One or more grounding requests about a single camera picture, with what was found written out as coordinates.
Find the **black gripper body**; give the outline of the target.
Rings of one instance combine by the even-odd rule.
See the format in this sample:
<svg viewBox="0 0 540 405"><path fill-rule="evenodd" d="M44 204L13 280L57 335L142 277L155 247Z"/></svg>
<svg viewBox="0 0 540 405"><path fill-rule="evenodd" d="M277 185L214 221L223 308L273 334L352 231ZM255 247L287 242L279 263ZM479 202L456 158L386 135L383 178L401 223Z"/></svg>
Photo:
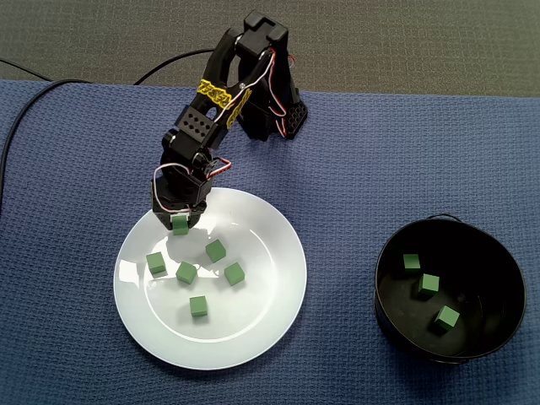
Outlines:
<svg viewBox="0 0 540 405"><path fill-rule="evenodd" d="M182 168L163 168L156 176L157 194L152 181L151 197L154 212L180 211L206 201L211 181L199 175L188 175Z"/></svg>

